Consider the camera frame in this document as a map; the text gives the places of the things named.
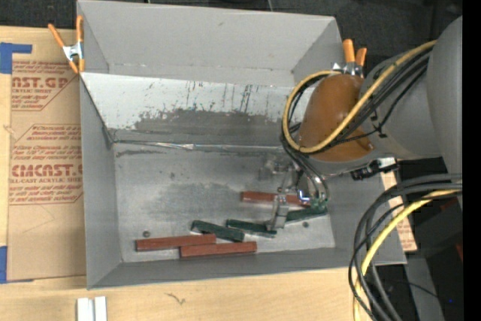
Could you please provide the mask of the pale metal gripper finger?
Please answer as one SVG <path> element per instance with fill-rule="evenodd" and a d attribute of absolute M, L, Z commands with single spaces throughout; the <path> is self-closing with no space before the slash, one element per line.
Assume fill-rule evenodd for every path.
<path fill-rule="evenodd" d="M 278 195 L 274 199 L 271 218 L 266 222 L 268 231 L 283 229 L 286 224 L 287 215 L 289 212 L 289 204 L 284 195 Z"/>
<path fill-rule="evenodd" d="M 284 175 L 289 171 L 289 164 L 278 161 L 268 160 L 259 168 L 258 179 L 270 180 L 274 177 Z"/>

